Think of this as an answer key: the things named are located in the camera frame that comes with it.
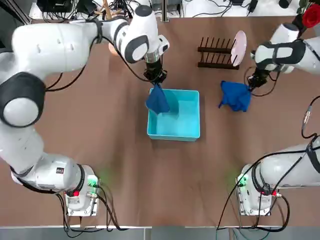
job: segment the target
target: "gray floor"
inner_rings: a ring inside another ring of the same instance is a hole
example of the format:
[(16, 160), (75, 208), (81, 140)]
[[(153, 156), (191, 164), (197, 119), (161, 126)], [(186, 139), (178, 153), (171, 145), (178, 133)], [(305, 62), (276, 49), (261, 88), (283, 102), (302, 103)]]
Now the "gray floor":
[[(228, 229), (219, 230), (216, 238), (214, 228), (184, 228), (184, 227), (154, 227), (151, 230), (151, 239), (146, 240), (260, 240), (266, 233), (261, 231), (242, 230), (244, 238), (237, 229), (234, 230), (237, 238), (232, 234), (229, 237)], [(124, 232), (100, 231), (84, 233), (78, 240), (144, 240), (144, 229), (131, 229)], [(318, 240), (320, 227), (288, 227), (283, 232), (270, 233), (268, 240)], [(67, 235), (61, 228), (23, 228), (0, 229), (0, 240), (67, 240)]]

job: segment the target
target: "wooden stick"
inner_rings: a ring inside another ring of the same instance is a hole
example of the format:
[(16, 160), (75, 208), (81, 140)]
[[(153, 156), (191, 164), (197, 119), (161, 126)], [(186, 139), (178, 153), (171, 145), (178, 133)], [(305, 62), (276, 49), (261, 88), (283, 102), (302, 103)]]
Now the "wooden stick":
[(103, 5), (104, 5), (104, 9), (106, 11), (106, 19), (110, 20), (112, 17), (111, 17), (111, 12), (110, 12), (110, 8), (109, 8), (107, 0), (103, 0)]
[(121, 13), (121, 11), (122, 11), (122, 9), (118, 9), (117, 11), (112, 12), (111, 16)]
[(94, 14), (102, 15), (103, 13), (102, 13), (102, 12), (100, 12), (100, 11), (94, 11)]

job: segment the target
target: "red flower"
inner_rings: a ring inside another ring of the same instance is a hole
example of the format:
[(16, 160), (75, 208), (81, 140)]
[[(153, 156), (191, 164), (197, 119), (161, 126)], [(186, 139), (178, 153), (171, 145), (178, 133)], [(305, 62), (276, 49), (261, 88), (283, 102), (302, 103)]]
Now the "red flower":
[(320, 23), (320, 5), (312, 4), (303, 14), (302, 23), (307, 28), (312, 28)]

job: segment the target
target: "connector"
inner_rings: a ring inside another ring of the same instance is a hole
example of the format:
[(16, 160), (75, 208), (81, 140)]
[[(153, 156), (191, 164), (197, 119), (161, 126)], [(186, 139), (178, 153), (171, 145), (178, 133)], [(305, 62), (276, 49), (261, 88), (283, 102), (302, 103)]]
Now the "connector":
[(278, 193), (277, 191), (273, 191), (273, 193), (271, 195), (276, 198), (282, 198), (282, 195), (280, 193)]
[(96, 193), (94, 193), (94, 192), (87, 192), (86, 196), (89, 197), (89, 198), (92, 198), (92, 199), (97, 199), (98, 198), (98, 195)]
[(310, 118), (310, 115), (311, 115), (311, 106), (308, 107), (308, 110), (305, 112), (304, 114), (304, 119), (303, 119), (303, 128), (305, 127), (305, 125), (307, 124), (309, 118)]
[(248, 11), (249, 13), (253, 13), (254, 10), (256, 9), (256, 6), (258, 4), (258, 0), (251, 0), (249, 7), (248, 7)]

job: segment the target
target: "cyan plastic bin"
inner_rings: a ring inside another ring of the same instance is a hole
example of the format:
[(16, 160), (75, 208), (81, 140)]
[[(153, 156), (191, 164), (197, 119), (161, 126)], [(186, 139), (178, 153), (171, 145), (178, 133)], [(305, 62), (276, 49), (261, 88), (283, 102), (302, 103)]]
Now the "cyan plastic bin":
[(149, 110), (149, 137), (154, 140), (196, 141), (200, 137), (199, 92), (180, 89), (163, 89), (163, 92), (172, 112), (157, 115)]

